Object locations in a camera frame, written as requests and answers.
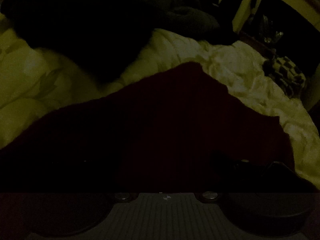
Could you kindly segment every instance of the dark red blanket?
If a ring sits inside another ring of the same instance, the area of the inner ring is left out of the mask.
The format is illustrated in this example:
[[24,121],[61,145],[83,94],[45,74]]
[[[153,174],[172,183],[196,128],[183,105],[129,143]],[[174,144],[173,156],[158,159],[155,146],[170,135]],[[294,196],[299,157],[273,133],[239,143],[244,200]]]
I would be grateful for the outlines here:
[[102,169],[105,185],[114,179],[129,192],[202,192],[220,179],[209,163],[213,150],[294,169],[279,117],[246,107],[190,62],[105,98],[53,111],[0,154],[2,163],[98,161],[94,170]]

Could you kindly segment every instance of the dark device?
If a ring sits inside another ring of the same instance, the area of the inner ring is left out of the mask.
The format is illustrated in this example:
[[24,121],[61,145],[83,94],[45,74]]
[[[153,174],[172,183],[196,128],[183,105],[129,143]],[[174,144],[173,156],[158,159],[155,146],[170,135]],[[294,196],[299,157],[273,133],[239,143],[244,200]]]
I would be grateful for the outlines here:
[[[217,166],[230,176],[212,191],[194,193],[198,201],[218,204],[230,222],[255,235],[282,237],[301,229],[318,192],[312,183],[277,161],[257,166],[248,160],[230,161],[223,155],[215,155],[215,159],[219,160]],[[139,193],[29,194],[23,202],[22,215],[26,225],[42,236],[71,236],[100,223],[116,203],[129,203],[138,196]]]

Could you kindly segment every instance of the bedding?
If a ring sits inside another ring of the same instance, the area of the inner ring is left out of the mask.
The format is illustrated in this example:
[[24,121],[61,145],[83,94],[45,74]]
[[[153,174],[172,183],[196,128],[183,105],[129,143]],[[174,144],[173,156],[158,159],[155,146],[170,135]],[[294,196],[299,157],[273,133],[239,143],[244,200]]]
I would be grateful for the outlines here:
[[[97,80],[111,82],[136,59],[154,28],[194,39],[208,36],[211,42],[218,36],[219,41],[218,34],[226,31],[197,4],[197,0],[4,0],[1,13],[33,49],[55,50]],[[117,67],[102,67],[107,58]]]
[[246,107],[187,62],[34,122],[0,151],[0,170],[17,178],[0,176],[0,184],[21,191],[46,184],[55,192],[205,192],[220,184],[225,192],[228,160],[243,159],[294,169],[279,117]]
[[98,86],[68,58],[48,49],[31,49],[8,20],[3,15],[0,18],[1,148],[54,109],[110,95],[144,77],[194,61],[247,107],[279,116],[290,136],[296,172],[320,188],[320,138],[315,125],[299,99],[287,98],[264,76],[265,59],[243,42],[212,46],[156,29],[119,79]]

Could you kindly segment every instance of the dark pillow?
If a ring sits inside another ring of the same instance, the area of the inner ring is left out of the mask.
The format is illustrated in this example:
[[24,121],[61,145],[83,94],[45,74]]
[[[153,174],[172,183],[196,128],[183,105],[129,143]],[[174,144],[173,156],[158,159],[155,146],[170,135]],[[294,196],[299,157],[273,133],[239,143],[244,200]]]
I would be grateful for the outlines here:
[[111,82],[148,43],[156,9],[138,0],[4,0],[1,13],[30,47],[60,52]]

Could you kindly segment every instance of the plaid fabric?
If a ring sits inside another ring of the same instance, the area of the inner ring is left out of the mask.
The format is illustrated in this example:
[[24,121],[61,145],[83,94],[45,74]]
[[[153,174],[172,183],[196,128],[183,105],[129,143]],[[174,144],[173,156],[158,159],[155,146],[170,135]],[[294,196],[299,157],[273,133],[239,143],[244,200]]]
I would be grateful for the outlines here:
[[306,87],[305,75],[288,57],[275,57],[265,61],[263,71],[288,98],[300,98]]

